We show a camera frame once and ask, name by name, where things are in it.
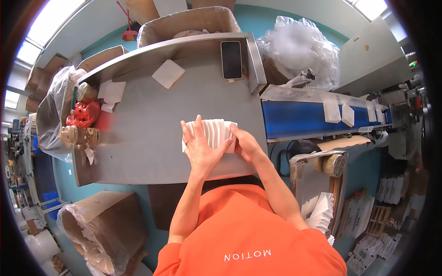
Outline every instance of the left hand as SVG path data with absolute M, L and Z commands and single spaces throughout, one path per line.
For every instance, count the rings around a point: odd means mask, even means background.
M 189 157 L 192 171 L 207 176 L 220 162 L 233 140 L 227 139 L 217 149 L 209 147 L 207 139 L 204 137 L 201 115 L 196 117 L 193 135 L 184 121 L 181 121 L 181 127 L 183 128 L 183 140 L 187 146 L 184 152 Z

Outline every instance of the broom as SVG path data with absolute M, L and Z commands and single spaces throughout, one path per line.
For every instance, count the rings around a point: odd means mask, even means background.
M 129 9 L 127 9 L 127 12 L 126 12 L 124 10 L 124 8 L 121 6 L 120 2 L 117 1 L 117 4 L 123 10 L 124 14 L 127 16 L 127 25 L 129 25 L 129 30 L 127 30 L 123 33 L 123 40 L 133 41 L 133 40 L 135 40 L 135 38 L 133 36 L 138 35 L 138 32 L 130 29 L 130 24 L 133 23 L 133 21 L 129 17 Z

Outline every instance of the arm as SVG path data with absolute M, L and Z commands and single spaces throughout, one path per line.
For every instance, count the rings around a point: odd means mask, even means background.
M 194 135 L 191 134 L 184 121 L 181 121 L 181 127 L 183 128 L 183 139 L 187 146 L 184 152 L 189 157 L 192 171 L 189 182 L 173 214 L 168 243 L 182 243 L 195 230 L 204 181 L 232 144 L 232 139 L 228 139 L 219 148 L 210 148 L 204 137 L 200 115 L 195 120 Z
M 230 130 L 238 138 L 239 143 L 236 152 L 255 166 L 273 212 L 299 230 L 310 228 L 303 220 L 298 202 L 289 187 L 279 177 L 273 163 L 263 152 L 255 138 L 250 133 L 238 129 L 234 124 L 230 125 Z

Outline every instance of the orange shirt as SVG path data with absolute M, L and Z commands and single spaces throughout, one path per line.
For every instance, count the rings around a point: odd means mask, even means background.
M 316 229 L 296 229 L 256 185 L 227 185 L 201 196 L 198 224 L 182 244 L 158 254 L 155 276 L 336 275 L 344 260 Z

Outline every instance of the stainless steel table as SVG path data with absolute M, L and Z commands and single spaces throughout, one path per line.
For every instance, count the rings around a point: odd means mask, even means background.
M 220 42 L 239 40 L 248 78 L 233 83 L 222 78 Z M 152 78 L 166 59 L 186 70 L 168 90 Z M 86 74 L 79 82 L 97 85 L 109 79 L 126 81 L 122 101 L 107 113 L 108 127 L 91 146 L 94 163 L 86 161 L 84 146 L 72 156 L 78 186 L 108 184 L 165 184 L 187 182 L 191 166 L 182 153 L 180 121 L 234 121 L 249 131 L 267 152 L 263 113 L 257 92 L 265 75 L 252 34 L 222 33 L 156 43 L 118 57 Z M 256 173 L 236 154 L 225 154 L 208 180 Z

